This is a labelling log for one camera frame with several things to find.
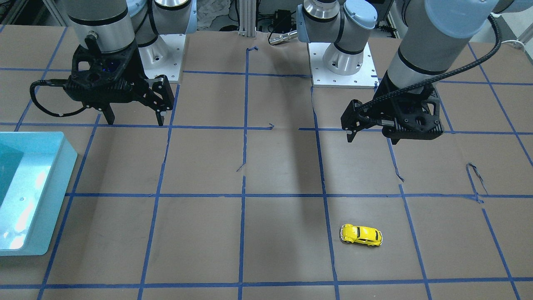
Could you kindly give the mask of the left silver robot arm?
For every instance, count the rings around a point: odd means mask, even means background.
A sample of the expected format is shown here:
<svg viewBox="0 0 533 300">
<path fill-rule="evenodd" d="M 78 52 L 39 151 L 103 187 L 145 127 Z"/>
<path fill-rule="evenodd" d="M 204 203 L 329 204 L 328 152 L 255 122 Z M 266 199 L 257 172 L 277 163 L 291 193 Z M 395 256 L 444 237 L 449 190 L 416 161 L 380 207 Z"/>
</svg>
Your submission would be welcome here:
<svg viewBox="0 0 533 300">
<path fill-rule="evenodd" d="M 381 127 L 392 144 L 402 139 L 432 140 L 443 134 L 436 83 L 493 57 L 501 47 L 495 15 L 521 12 L 531 0 L 396 0 L 401 42 L 373 99 L 349 102 L 340 118 L 348 142 L 356 133 Z M 301 42 L 328 43 L 326 67 L 351 75 L 362 67 L 364 47 L 379 22 L 380 0 L 305 0 L 297 7 Z M 452 64 L 489 23 L 495 45 L 484 56 L 452 70 Z"/>
</svg>

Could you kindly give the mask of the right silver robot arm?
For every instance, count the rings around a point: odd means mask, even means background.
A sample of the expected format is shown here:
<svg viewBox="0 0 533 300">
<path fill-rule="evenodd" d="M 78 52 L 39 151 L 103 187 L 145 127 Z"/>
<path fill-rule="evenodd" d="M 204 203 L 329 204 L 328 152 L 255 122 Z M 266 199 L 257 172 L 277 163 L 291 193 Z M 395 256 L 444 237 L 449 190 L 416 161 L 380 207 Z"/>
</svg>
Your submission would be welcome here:
<svg viewBox="0 0 533 300">
<path fill-rule="evenodd" d="M 84 109 L 115 121 L 112 104 L 139 102 L 151 108 L 158 125 L 173 109 L 169 76 L 154 78 L 145 67 L 168 61 L 162 35 L 197 28 L 195 0 L 67 0 L 65 9 L 79 40 L 72 72 L 61 87 Z"/>
</svg>

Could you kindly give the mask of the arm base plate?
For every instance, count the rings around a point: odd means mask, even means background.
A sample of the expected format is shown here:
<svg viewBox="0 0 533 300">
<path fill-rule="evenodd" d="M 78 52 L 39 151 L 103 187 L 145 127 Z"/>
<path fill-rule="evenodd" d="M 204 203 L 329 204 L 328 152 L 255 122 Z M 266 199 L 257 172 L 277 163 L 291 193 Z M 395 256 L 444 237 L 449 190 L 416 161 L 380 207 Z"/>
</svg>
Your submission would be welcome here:
<svg viewBox="0 0 533 300">
<path fill-rule="evenodd" d="M 331 42 L 308 44 L 313 87 L 373 89 L 379 85 L 369 44 L 356 55 L 340 52 Z"/>
<path fill-rule="evenodd" d="M 160 35 L 152 44 L 139 47 L 139 55 L 147 78 L 154 79 L 165 75 L 169 83 L 179 84 L 186 39 L 185 34 Z"/>
</svg>

